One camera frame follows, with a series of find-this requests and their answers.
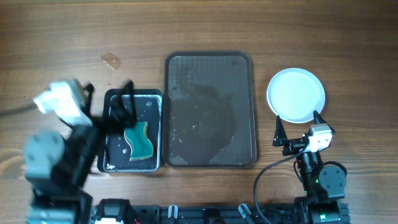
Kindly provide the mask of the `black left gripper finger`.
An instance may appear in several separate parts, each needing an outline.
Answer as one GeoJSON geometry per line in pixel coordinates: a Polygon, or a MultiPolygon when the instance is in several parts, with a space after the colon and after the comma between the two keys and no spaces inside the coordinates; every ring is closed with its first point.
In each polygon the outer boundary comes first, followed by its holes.
{"type": "Polygon", "coordinates": [[[88,83],[83,87],[83,92],[86,94],[86,100],[84,102],[83,112],[84,114],[87,115],[87,117],[91,118],[91,104],[95,88],[91,83],[88,83]]]}
{"type": "Polygon", "coordinates": [[[133,128],[137,123],[137,115],[134,102],[134,83],[129,80],[125,85],[116,90],[114,99],[109,103],[113,112],[110,120],[120,128],[133,128]]]}

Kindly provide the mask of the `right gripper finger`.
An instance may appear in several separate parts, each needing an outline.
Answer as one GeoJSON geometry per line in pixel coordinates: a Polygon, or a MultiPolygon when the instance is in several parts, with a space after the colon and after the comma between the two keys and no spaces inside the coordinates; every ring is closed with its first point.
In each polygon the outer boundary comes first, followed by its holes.
{"type": "Polygon", "coordinates": [[[315,124],[327,124],[328,127],[331,129],[331,132],[335,133],[335,130],[320,116],[317,110],[313,112],[313,119],[315,124]]]}
{"type": "Polygon", "coordinates": [[[288,138],[280,116],[276,117],[275,134],[272,145],[274,147],[285,146],[288,144],[288,138]]]}

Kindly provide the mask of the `white plate blue stain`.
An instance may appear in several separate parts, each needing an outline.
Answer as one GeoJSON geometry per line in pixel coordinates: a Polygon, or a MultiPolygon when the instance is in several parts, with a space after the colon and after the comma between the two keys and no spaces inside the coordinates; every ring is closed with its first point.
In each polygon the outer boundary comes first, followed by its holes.
{"type": "Polygon", "coordinates": [[[321,81],[302,68],[286,68],[270,80],[266,100],[270,109],[290,123],[307,123],[322,112],[326,93],[321,81]]]}

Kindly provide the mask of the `green yellow sponge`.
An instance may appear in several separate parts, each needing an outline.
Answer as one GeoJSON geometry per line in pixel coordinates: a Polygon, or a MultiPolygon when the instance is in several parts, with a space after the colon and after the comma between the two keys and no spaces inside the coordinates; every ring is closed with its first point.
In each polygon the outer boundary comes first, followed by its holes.
{"type": "Polygon", "coordinates": [[[124,138],[131,148],[131,161],[148,159],[154,154],[154,147],[147,135],[148,122],[140,121],[124,130],[124,138]]]}

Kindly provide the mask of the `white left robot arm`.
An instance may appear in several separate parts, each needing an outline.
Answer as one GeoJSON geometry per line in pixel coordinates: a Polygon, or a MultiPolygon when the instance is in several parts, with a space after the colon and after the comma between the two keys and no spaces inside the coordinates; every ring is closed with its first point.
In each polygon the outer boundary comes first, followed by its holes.
{"type": "Polygon", "coordinates": [[[87,223],[92,196],[83,190],[90,167],[104,139],[136,123],[133,100],[122,96],[134,93],[133,82],[119,89],[110,104],[113,115],[90,113],[94,86],[82,86],[76,79],[52,82],[34,98],[43,114],[55,112],[72,129],[68,139],[52,130],[34,134],[24,146],[25,178],[32,186],[27,223],[87,223]]]}

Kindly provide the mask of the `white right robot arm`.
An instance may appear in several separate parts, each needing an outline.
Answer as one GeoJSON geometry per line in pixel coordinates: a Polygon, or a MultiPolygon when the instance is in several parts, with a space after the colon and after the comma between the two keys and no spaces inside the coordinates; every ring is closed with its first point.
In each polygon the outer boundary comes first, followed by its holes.
{"type": "MultiPolygon", "coordinates": [[[[238,117],[234,112],[233,98],[236,90],[230,87],[189,84],[179,85],[182,95],[177,103],[182,105],[183,144],[170,154],[174,140],[169,136],[170,116],[166,109],[172,104],[164,98],[160,115],[162,142],[157,147],[162,150],[163,160],[172,167],[208,168],[216,164],[219,153],[238,136],[238,117]]],[[[104,114],[95,119],[100,135],[90,140],[86,151],[90,156],[109,157],[106,139],[112,134],[124,134],[135,159],[150,157],[154,146],[147,137],[146,125],[139,122],[136,104],[131,101],[137,94],[133,82],[127,82],[120,89],[111,91],[105,102],[104,114]]],[[[348,223],[348,207],[340,203],[345,196],[346,168],[338,162],[323,162],[320,152],[330,146],[334,129],[328,125],[317,111],[313,112],[314,125],[301,138],[289,139],[282,120],[277,118],[273,146],[281,147],[286,161],[294,160],[295,173],[305,191],[293,203],[255,206],[261,223],[348,223]]]]}

